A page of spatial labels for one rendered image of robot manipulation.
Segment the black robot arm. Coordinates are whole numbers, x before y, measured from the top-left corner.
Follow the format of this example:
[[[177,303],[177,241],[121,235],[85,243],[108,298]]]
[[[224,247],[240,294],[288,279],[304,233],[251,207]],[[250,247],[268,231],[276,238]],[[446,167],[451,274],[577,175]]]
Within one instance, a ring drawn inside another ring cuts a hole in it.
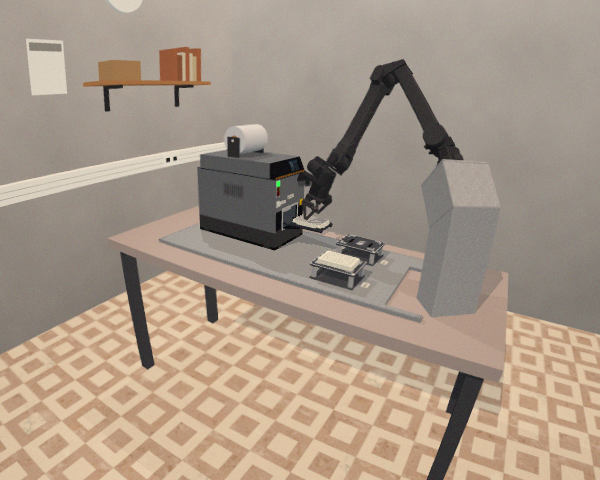
[[[442,159],[464,160],[463,156],[460,154],[459,148],[455,146],[451,136],[449,137],[444,127],[437,121],[432,109],[413,77],[412,71],[407,64],[405,64],[405,60],[402,59],[375,67],[369,78],[371,80],[369,90],[345,135],[337,144],[336,148],[333,148],[332,154],[327,158],[327,161],[316,156],[308,163],[307,169],[313,175],[306,171],[299,173],[297,178],[299,187],[311,186],[309,193],[316,197],[321,185],[323,185],[323,187],[332,186],[336,177],[335,172],[342,175],[351,165],[357,146],[382,99],[385,95],[390,95],[394,86],[399,82],[421,123],[421,127],[424,131],[423,140],[426,144],[424,148],[430,149],[430,152],[428,153],[433,154],[438,158],[439,161],[437,164],[439,164]],[[319,181],[321,185],[319,185],[317,181]]]

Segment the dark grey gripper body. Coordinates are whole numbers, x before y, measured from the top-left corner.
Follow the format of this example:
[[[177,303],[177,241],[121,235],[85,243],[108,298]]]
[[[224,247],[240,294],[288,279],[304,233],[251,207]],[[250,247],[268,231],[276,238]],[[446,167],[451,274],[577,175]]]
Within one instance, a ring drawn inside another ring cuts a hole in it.
[[[317,182],[318,182],[318,184],[320,184],[319,181],[317,181]],[[308,193],[302,201],[305,202],[306,204],[310,205],[311,207],[314,206],[314,203],[310,202],[312,200],[315,200],[316,201],[315,203],[317,203],[319,205],[321,203],[326,205],[329,202],[332,202],[332,196],[329,195],[330,189],[331,189],[331,186],[329,188],[329,186],[323,187],[323,185],[321,185],[316,197],[313,196],[312,194]]]

